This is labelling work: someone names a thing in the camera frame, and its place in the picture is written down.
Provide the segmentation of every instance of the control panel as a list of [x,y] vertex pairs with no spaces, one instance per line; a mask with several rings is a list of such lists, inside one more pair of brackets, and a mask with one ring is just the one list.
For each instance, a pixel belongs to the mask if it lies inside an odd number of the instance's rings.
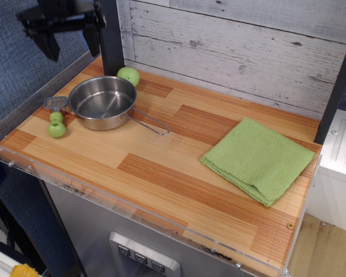
[[166,277],[180,277],[180,264],[176,260],[146,245],[117,232],[110,233],[109,242],[114,254],[133,259]]

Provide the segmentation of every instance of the green towel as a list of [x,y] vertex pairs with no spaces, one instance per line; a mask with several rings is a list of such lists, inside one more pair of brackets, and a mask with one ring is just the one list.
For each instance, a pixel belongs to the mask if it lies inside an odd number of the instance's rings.
[[270,207],[314,155],[313,151],[245,118],[202,157],[201,163]]

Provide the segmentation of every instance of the white wooden backsplash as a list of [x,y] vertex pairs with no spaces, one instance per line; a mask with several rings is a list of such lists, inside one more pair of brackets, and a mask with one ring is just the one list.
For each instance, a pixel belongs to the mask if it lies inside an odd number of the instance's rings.
[[346,0],[117,4],[127,66],[316,119],[346,53]]

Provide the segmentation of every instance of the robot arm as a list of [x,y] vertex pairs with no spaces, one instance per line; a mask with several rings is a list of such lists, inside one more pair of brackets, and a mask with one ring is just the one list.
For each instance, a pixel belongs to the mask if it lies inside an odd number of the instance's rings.
[[54,61],[60,48],[54,37],[57,32],[83,30],[84,38],[93,56],[100,53],[100,32],[106,27],[97,1],[37,0],[38,6],[24,10],[16,17],[22,22],[24,32],[33,39],[44,54]]

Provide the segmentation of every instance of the wooden countertop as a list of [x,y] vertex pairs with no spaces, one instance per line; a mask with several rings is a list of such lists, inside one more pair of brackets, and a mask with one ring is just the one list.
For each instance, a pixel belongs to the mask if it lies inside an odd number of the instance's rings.
[[[57,95],[67,96],[78,83],[102,75],[98,58]],[[1,141],[10,150],[1,155],[14,159],[13,151],[40,178],[129,210],[203,250],[215,248],[217,257],[241,262],[250,271],[279,275],[272,267],[285,268],[321,150],[313,143],[319,121],[153,74],[140,76],[136,107],[165,122],[169,135],[159,136],[133,121],[114,130],[89,130],[67,107],[62,111],[66,134],[52,138],[47,133],[51,110],[41,107]],[[200,163],[244,117],[317,154],[270,208]],[[138,113],[134,118],[158,127]]]

